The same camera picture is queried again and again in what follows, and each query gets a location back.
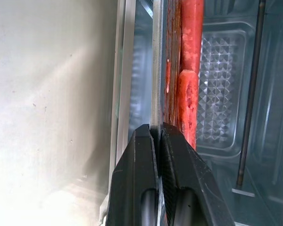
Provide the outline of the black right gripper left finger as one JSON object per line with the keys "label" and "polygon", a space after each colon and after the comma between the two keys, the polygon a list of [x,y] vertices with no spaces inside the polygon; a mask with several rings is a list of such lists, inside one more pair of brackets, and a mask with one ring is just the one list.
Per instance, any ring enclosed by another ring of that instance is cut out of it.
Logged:
{"label": "black right gripper left finger", "polygon": [[105,226],[157,226],[158,187],[154,142],[143,124],[113,171]]}

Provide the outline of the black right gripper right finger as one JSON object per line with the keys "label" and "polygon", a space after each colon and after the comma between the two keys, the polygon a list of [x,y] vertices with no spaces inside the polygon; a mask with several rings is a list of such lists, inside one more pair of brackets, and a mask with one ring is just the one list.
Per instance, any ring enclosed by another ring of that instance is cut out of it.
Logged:
{"label": "black right gripper right finger", "polygon": [[159,150],[168,226],[234,226],[212,170],[177,127],[163,124]]}

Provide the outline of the silver metal baking tray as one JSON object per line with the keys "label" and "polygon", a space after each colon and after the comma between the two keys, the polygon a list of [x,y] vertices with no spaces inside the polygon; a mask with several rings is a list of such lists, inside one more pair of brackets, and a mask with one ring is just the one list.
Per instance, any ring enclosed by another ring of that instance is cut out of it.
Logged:
{"label": "silver metal baking tray", "polygon": [[177,80],[181,52],[181,0],[153,0],[150,130],[159,137],[163,123],[177,123]]}

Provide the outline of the short red sausage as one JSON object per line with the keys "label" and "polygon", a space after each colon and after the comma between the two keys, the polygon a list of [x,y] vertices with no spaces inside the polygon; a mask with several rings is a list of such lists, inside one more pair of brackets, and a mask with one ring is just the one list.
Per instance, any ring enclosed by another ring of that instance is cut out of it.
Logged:
{"label": "short red sausage", "polygon": [[178,126],[193,149],[196,148],[199,78],[192,70],[182,70],[178,79]]}

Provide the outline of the dark oven heating rod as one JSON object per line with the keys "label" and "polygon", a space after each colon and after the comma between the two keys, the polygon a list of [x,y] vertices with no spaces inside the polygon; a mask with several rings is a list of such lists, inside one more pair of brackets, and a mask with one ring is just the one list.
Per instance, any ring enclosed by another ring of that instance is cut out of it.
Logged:
{"label": "dark oven heating rod", "polygon": [[242,146],[241,146],[241,153],[240,153],[240,159],[239,159],[238,175],[237,175],[237,180],[236,180],[237,188],[242,187],[244,173],[245,173],[248,145],[249,145],[249,139],[250,139],[252,112],[253,112],[256,83],[257,83],[257,77],[258,77],[258,65],[259,65],[259,58],[260,58],[265,8],[266,8],[266,0],[259,0],[253,57],[252,57],[251,72],[250,72],[250,83],[249,83],[249,91],[248,91],[246,116],[245,116],[245,122],[244,122],[244,131],[243,131]]}

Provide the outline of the silver toaster oven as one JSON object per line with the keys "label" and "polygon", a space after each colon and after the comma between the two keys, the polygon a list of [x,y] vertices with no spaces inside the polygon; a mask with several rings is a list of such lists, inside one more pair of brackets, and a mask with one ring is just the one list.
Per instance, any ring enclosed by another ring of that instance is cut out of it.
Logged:
{"label": "silver toaster oven", "polygon": [[283,0],[266,0],[243,185],[236,187],[259,0],[205,0],[197,151],[237,226],[283,226]]}

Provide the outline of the glass toaster oven door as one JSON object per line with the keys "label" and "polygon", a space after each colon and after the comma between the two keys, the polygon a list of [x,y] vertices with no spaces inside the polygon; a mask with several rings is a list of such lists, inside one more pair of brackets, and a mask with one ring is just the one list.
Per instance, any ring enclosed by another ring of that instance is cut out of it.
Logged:
{"label": "glass toaster oven door", "polygon": [[109,175],[132,133],[150,123],[152,0],[118,0]]}

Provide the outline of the long red sausage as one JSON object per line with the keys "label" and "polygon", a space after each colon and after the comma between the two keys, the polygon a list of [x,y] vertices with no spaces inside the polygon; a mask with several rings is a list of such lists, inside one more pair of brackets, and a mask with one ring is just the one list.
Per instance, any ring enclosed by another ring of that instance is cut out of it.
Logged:
{"label": "long red sausage", "polygon": [[182,0],[182,67],[196,74],[200,70],[200,50],[204,0]]}

